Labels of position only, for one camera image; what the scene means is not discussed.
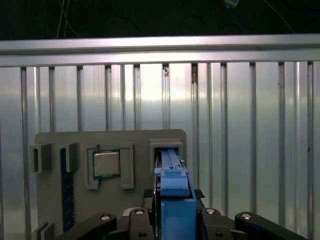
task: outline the aluminum rail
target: aluminum rail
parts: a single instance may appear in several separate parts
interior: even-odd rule
[[[320,48],[320,34],[0,41],[0,55]]]

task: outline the dark ceiling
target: dark ceiling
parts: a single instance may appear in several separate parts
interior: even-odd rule
[[[58,0],[2,0],[0,40],[55,39]],[[60,0],[81,38],[291,34],[264,0],[240,0],[226,10],[223,0]],[[267,0],[296,34],[320,33],[320,1]],[[76,38],[62,15],[59,38]]]

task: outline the horizontal metal bar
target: horizontal metal bar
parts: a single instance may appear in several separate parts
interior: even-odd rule
[[[320,34],[172,36],[0,41],[0,54],[96,53],[212,49],[320,47]]]
[[[55,55],[2,55],[0,67],[144,63],[320,61],[320,49],[260,51],[164,51]]]

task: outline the corrugated metal wall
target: corrugated metal wall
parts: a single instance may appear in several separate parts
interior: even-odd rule
[[[0,120],[6,239],[38,225],[36,133],[134,129],[186,132],[207,207],[320,238],[320,62],[2,67]]]

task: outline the gray mounting board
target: gray mounting board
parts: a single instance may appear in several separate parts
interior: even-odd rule
[[[154,187],[151,149],[177,147],[181,159],[187,163],[186,141],[186,133],[180,129],[38,133],[35,145],[30,146],[30,162],[36,172],[39,225],[53,223],[55,236],[63,232],[61,149],[66,150],[67,172],[73,174],[77,224],[101,212],[119,218],[125,209],[140,206],[144,190]],[[114,148],[120,149],[121,176],[94,179],[90,162],[92,150]],[[42,149],[50,153],[37,151]]]

